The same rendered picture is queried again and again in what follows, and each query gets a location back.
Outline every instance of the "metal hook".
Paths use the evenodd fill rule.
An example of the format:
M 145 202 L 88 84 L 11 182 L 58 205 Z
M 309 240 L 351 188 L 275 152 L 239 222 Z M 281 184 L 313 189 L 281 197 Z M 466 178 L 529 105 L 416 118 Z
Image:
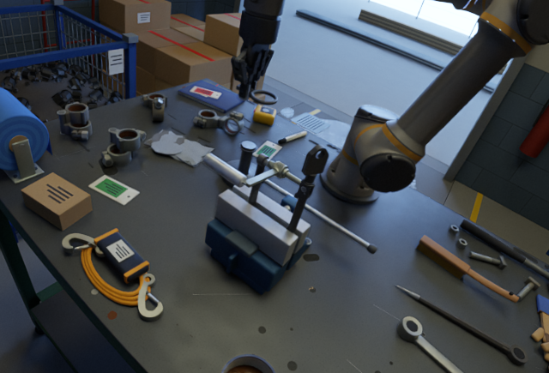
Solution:
M 148 287 L 152 286 L 156 281 L 156 278 L 151 273 L 146 273 L 144 276 L 143 286 L 139 290 L 139 297 L 137 299 L 137 309 L 139 310 L 139 317 L 146 322 L 153 322 L 160 318 L 162 312 L 164 311 L 164 306 L 162 302 L 158 300 L 155 296 L 148 292 Z M 156 309 L 149 310 L 146 306 L 147 296 L 151 301 L 156 303 Z
M 75 247 L 70 243 L 72 240 L 80 240 L 85 244 Z M 92 238 L 91 236 L 86 236 L 85 234 L 70 233 L 69 235 L 63 238 L 63 242 L 61 242 L 61 245 L 63 246 L 65 253 L 67 253 L 68 255 L 72 255 L 75 252 L 75 250 L 83 250 L 83 249 L 88 249 L 90 247 L 94 247 L 95 254 L 97 254 L 98 257 L 105 256 L 105 253 L 103 253 L 100 250 L 100 248 L 97 247 L 97 244 L 95 244 L 94 238 Z

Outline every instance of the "blue metal cage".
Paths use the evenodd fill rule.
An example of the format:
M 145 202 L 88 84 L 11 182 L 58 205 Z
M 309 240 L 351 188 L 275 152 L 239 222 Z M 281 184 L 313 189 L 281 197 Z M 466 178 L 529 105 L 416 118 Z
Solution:
M 0 9 L 0 71 L 63 61 L 97 77 L 105 96 L 117 91 L 136 96 L 134 34 L 119 34 L 67 9 L 63 0 L 49 5 Z M 109 51 L 124 51 L 124 72 L 111 75 Z

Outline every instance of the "green label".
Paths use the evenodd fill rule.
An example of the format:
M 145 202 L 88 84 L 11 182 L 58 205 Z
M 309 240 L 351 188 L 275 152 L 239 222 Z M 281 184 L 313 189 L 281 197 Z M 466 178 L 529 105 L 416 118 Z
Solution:
M 101 183 L 99 183 L 95 187 L 101 191 L 104 191 L 105 193 L 107 193 L 112 197 L 118 197 L 127 190 L 124 186 L 121 186 L 118 183 L 114 183 L 112 180 L 109 180 L 108 178 L 103 180 Z
M 267 157 L 271 157 L 271 155 L 273 155 L 274 152 L 276 152 L 275 148 L 265 145 L 259 149 L 259 151 L 257 152 L 257 155 L 265 154 Z

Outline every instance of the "wooden handle brush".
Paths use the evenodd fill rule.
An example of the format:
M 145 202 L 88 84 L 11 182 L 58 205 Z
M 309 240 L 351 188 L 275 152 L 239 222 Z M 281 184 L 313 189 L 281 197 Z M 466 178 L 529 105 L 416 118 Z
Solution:
M 488 287 L 493 292 L 500 296 L 510 300 L 511 302 L 518 302 L 519 297 L 512 292 L 508 292 L 502 287 L 489 281 L 487 278 L 481 276 L 477 272 L 471 269 L 471 266 L 466 264 L 463 260 L 455 255 L 452 255 L 443 246 L 432 240 L 431 238 L 424 236 L 419 241 L 417 250 L 433 260 L 438 266 L 445 268 L 451 274 L 458 279 L 461 279 L 463 275 L 467 275 L 477 280 L 481 285 Z

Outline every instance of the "table leg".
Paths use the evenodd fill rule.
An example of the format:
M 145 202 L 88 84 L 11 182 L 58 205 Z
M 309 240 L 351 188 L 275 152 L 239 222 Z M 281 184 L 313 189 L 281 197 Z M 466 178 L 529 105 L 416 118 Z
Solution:
M 28 275 L 27 267 L 19 251 L 19 246 L 14 238 L 14 234 L 11 231 L 8 218 L 0 211 L 0 250 L 3 253 L 3 257 L 8 263 L 9 271 L 14 278 L 15 285 L 25 307 L 27 307 L 28 314 L 33 320 L 35 330 L 37 333 L 42 334 L 42 329 L 39 324 L 34 320 L 33 314 L 30 311 L 33 307 L 40 303 L 40 299 L 36 294 L 33 287 L 33 282 Z

